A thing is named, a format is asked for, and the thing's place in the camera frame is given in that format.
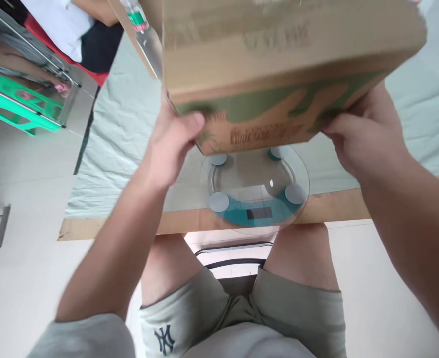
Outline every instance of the leg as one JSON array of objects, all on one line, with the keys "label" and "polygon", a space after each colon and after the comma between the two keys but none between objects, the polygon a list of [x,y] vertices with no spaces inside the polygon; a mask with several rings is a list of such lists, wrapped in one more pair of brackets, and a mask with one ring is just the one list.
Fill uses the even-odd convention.
[{"label": "leg", "polygon": [[23,77],[14,77],[14,76],[10,76],[10,75],[6,75],[0,72],[0,76],[5,76],[10,78],[11,80],[14,80],[18,83],[20,83],[23,86],[26,86],[27,88],[30,88],[31,90],[34,90],[36,92],[40,92],[42,89],[44,89],[44,87],[40,84],[38,84],[37,82],[25,79]]},{"label": "leg", "polygon": [[142,306],[151,306],[168,297],[202,269],[203,264],[182,235],[158,235],[141,276]]},{"label": "leg", "polygon": [[222,325],[252,317],[241,309],[249,304],[246,299],[235,300],[225,293],[181,234],[155,238],[140,283],[147,357],[181,357]]},{"label": "leg", "polygon": [[280,231],[264,270],[313,288],[339,291],[325,224],[290,225]]},{"label": "leg", "polygon": [[279,232],[251,293],[264,324],[317,358],[345,357],[342,296],[324,224]]},{"label": "leg", "polygon": [[2,43],[0,43],[0,66],[42,78],[52,82],[54,85],[62,83],[59,78],[30,62],[12,47]]}]

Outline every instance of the ny logo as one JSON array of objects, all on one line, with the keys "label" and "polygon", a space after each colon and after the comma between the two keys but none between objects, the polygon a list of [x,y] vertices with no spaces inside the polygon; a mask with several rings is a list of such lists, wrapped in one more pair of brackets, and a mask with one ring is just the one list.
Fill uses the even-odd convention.
[{"label": "ny logo", "polygon": [[166,325],[166,330],[163,332],[163,327],[160,328],[160,333],[156,332],[155,336],[158,338],[158,343],[160,343],[160,352],[163,352],[163,355],[166,356],[173,351],[173,344],[175,341],[170,336],[170,325]]}]

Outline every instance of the metal rack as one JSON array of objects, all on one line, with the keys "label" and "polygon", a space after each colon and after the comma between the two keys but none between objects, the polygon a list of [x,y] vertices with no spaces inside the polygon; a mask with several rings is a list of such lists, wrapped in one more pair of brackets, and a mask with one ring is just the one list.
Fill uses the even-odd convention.
[{"label": "metal rack", "polygon": [[50,65],[52,65],[57,73],[56,75],[61,76],[63,78],[65,78],[66,80],[69,81],[70,85],[71,85],[71,89],[70,89],[70,93],[69,96],[67,97],[67,99],[64,102],[64,105],[62,107],[62,110],[59,114],[59,117],[57,120],[52,120],[50,118],[47,118],[46,116],[44,116],[43,114],[25,106],[23,103],[19,102],[18,100],[11,98],[9,96],[4,95],[3,93],[0,92],[0,95],[6,99],[8,99],[10,102],[15,103],[16,105],[27,109],[28,111],[42,117],[43,119],[47,119],[48,121],[58,125],[59,127],[65,128],[65,124],[67,121],[67,117],[70,113],[70,110],[72,108],[73,102],[75,97],[77,96],[78,90],[79,88],[82,87],[81,84],[79,84],[77,81],[75,81],[61,66],[59,66],[58,64],[56,64],[54,61],[52,61],[49,57],[45,56],[44,53],[42,53],[42,51],[40,51],[37,47],[35,47],[34,44],[32,44],[28,39],[25,38],[25,36],[23,36],[20,32],[18,32],[13,26],[11,26],[7,21],[5,21],[1,16],[0,16],[0,22],[2,22],[8,29],[10,29],[13,33],[15,33],[20,39],[22,39],[29,47],[31,47],[39,56],[41,56],[42,58],[44,58]]},{"label": "metal rack", "polygon": [[0,215],[0,248],[4,243],[5,230],[10,216],[10,205],[4,208],[4,212]]}]

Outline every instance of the hand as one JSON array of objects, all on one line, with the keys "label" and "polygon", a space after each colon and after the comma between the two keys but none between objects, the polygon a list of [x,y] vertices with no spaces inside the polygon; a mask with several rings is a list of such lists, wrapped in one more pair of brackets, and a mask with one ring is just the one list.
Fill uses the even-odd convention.
[{"label": "hand", "polygon": [[342,166],[360,183],[386,178],[411,159],[384,82],[322,131],[332,139]]},{"label": "hand", "polygon": [[194,139],[204,127],[204,116],[193,112],[179,117],[166,95],[140,166],[150,187],[166,189],[173,185]]}]

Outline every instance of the glass bathroom scale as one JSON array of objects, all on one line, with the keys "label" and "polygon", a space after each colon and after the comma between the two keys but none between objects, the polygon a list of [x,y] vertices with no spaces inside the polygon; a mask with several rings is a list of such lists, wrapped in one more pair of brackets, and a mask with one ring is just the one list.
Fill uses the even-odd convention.
[{"label": "glass bathroom scale", "polygon": [[290,146],[206,157],[200,183],[210,210],[247,235],[293,223],[309,196],[309,175]]}]

